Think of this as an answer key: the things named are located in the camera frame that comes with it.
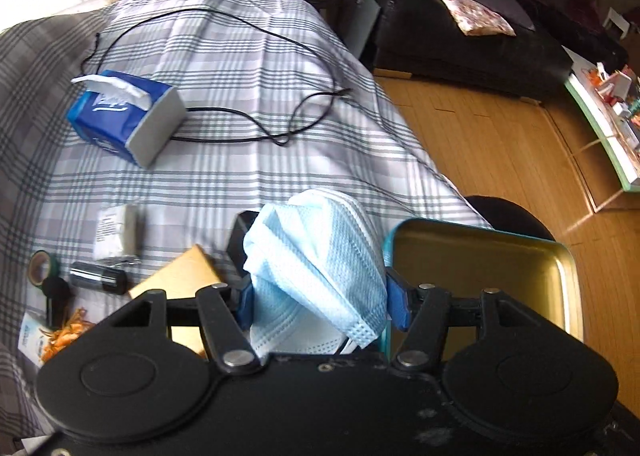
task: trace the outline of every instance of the screw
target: screw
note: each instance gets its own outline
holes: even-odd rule
[[[422,351],[409,350],[398,355],[398,362],[405,368],[415,368],[429,362],[429,356]]]
[[[255,359],[255,355],[247,350],[231,350],[224,354],[222,360],[231,368],[239,368],[251,364]]]

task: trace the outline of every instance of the green tape roll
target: green tape roll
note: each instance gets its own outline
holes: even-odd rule
[[[35,251],[29,260],[27,279],[34,287],[39,287],[49,276],[58,275],[58,262],[47,251]]]

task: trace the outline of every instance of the face mask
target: face mask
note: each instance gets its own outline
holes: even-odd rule
[[[244,237],[258,356],[334,354],[346,342],[345,353],[380,335],[386,287],[372,231],[356,200],[329,189],[264,206]]]

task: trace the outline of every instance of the checkered fabric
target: checkered fabric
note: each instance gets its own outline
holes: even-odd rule
[[[176,86],[187,107],[242,110],[272,133],[286,130],[304,96],[330,90],[332,75],[351,94],[286,147],[170,141],[146,171],[79,139],[65,114],[82,89],[69,80],[80,75],[95,32],[100,45],[87,73],[121,32],[184,7],[217,8],[305,43],[331,72],[299,46],[197,12],[139,26],[103,67]],[[311,99],[294,126],[315,120],[327,100]],[[30,255],[55,254],[63,276],[73,261],[91,261],[101,208],[138,205],[142,262],[127,269],[134,281],[194,243],[221,260],[224,272],[222,250],[236,214],[312,187],[357,198],[380,241],[408,217],[487,226],[437,172],[371,74],[302,0],[124,0],[20,24],[0,36],[0,102],[0,431],[11,435],[34,435],[41,427],[33,367],[16,346],[25,310],[44,309],[42,294],[26,279]],[[210,111],[190,114],[177,134],[223,139],[260,131],[242,117]],[[87,299],[94,321],[126,301],[101,292]]]

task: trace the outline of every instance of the blue tissue pack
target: blue tissue pack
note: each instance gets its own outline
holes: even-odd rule
[[[86,91],[68,111],[78,136],[140,167],[148,167],[186,117],[168,84],[105,70],[71,82]]]

